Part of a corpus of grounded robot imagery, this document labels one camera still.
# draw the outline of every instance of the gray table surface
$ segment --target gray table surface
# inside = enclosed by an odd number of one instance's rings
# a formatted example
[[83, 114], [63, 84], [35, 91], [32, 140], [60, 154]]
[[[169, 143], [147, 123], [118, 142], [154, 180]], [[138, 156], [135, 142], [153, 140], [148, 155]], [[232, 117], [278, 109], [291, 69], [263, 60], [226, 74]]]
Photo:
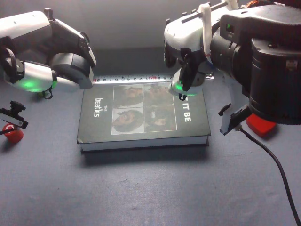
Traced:
[[[1, 226], [295, 224], [273, 160], [243, 134], [219, 133], [218, 112], [230, 102], [220, 76], [204, 87], [209, 147], [81, 155], [82, 93], [54, 92], [39, 101], [0, 80], [0, 106], [23, 103], [29, 122], [19, 144], [0, 137]], [[264, 140], [284, 167], [299, 213], [300, 132], [281, 125]]]

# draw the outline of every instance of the red object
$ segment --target red object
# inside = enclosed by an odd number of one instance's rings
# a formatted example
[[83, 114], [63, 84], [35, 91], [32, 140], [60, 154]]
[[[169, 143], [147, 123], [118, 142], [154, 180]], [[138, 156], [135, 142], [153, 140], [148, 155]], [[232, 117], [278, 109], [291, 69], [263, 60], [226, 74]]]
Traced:
[[[15, 126], [11, 123], [5, 125], [2, 129], [2, 131], [7, 130], [7, 129], [13, 129], [15, 128]], [[16, 144], [18, 143], [20, 140], [22, 140], [24, 134], [20, 129], [5, 133], [4, 136], [6, 136], [6, 138], [8, 139], [9, 142]]]
[[255, 114], [251, 114], [246, 119], [246, 124], [260, 137], [266, 136], [276, 126], [276, 123], [262, 119]]

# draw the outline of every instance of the ruler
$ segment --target ruler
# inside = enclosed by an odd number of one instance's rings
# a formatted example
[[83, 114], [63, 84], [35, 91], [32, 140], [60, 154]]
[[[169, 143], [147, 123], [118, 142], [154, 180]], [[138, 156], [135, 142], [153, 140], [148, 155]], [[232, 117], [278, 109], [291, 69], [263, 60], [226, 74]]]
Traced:
[[[123, 83], [147, 83], [147, 82], [172, 82], [174, 73], [163, 74], [130, 74], [130, 75], [102, 75], [94, 76], [94, 84], [123, 84]], [[213, 80], [213, 73], [208, 74], [206, 79]]]

